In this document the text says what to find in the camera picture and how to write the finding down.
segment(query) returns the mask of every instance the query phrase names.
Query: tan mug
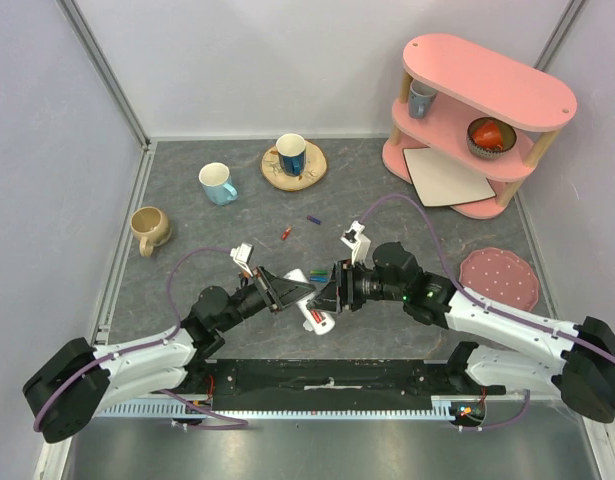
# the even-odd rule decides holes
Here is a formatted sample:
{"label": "tan mug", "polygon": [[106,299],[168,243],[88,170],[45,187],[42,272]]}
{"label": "tan mug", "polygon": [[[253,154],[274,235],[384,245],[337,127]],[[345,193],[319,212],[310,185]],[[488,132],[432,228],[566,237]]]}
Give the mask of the tan mug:
{"label": "tan mug", "polygon": [[149,257],[154,247],[167,243],[171,225],[165,213],[156,207],[143,207],[131,216],[131,233],[140,242],[140,254]]}

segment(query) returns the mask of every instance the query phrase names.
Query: wall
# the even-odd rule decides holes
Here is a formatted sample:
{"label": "wall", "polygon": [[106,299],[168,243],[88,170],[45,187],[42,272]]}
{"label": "wall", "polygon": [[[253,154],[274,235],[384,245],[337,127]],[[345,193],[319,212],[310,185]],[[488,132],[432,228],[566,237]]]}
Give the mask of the wall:
{"label": "wall", "polygon": [[140,150],[54,1],[0,1],[0,479],[42,437],[21,393],[87,335]]}
{"label": "wall", "polygon": [[523,204],[563,318],[593,315],[615,331],[615,0],[588,2],[549,73],[578,112],[523,185]]}
{"label": "wall", "polygon": [[450,32],[533,64],[567,0],[77,0],[151,136],[390,130],[401,53]]}

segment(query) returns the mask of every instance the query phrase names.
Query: scalloped pink plate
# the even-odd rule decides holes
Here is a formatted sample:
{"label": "scalloped pink plate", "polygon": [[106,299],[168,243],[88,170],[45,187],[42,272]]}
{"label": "scalloped pink plate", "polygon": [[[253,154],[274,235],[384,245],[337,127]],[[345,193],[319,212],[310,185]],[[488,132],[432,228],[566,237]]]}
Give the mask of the scalloped pink plate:
{"label": "scalloped pink plate", "polygon": [[540,283],[531,266],[509,250],[475,250],[460,264],[460,283],[465,287],[526,312],[538,303]]}

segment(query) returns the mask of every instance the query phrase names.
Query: bowl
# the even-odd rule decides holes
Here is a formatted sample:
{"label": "bowl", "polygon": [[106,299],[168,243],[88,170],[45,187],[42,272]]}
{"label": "bowl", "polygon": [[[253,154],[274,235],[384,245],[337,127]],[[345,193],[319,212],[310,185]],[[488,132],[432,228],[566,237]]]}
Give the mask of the bowl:
{"label": "bowl", "polygon": [[[483,125],[483,123],[488,120],[492,120],[500,130],[500,134],[503,137],[502,150],[481,147],[477,145],[472,138],[474,132],[478,130]],[[511,125],[502,122],[497,118],[477,118],[469,124],[469,127],[467,127],[467,146],[469,147],[469,151],[478,158],[482,158],[484,160],[494,160],[498,157],[502,157],[503,155],[505,155],[512,148],[514,148],[514,145],[516,145],[516,130],[514,130],[514,127],[512,127]]]}

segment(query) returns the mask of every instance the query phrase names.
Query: pink shelf tier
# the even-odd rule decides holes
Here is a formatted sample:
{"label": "pink shelf tier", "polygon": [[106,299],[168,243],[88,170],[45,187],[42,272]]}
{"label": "pink shelf tier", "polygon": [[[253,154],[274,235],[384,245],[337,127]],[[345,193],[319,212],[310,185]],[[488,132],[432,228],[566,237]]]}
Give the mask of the pink shelf tier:
{"label": "pink shelf tier", "polygon": [[[506,186],[504,182],[496,182],[495,180],[489,180],[489,184],[491,185],[491,188],[494,189],[494,192],[496,192],[496,195],[500,195]],[[458,213],[462,213],[466,217],[475,218],[477,220],[493,218],[505,210],[505,207],[501,207],[496,203],[496,197],[481,200],[479,202],[452,205],[451,208],[456,210]]]}
{"label": "pink shelf tier", "polygon": [[[391,173],[411,183],[409,173],[407,172],[407,165],[405,164],[405,155],[403,154],[403,149],[405,148],[427,148],[427,146],[418,140],[401,134],[400,142],[397,145],[392,145],[389,141],[385,142],[383,146],[383,163]],[[504,182],[489,180],[489,184],[497,195],[505,188]],[[467,217],[479,220],[493,218],[505,209],[496,203],[496,198],[454,205],[451,208]]]}
{"label": "pink shelf tier", "polygon": [[575,95],[557,78],[454,35],[414,38],[403,66],[413,78],[523,130],[558,130],[576,113]]}
{"label": "pink shelf tier", "polygon": [[518,130],[516,145],[502,157],[482,160],[472,155],[467,147],[467,127],[473,120],[482,117],[483,113],[447,95],[439,93],[422,120],[411,118],[407,104],[400,103],[398,99],[391,112],[402,132],[446,153],[491,180],[515,182],[534,171],[523,164],[523,158],[531,150],[533,142]]}

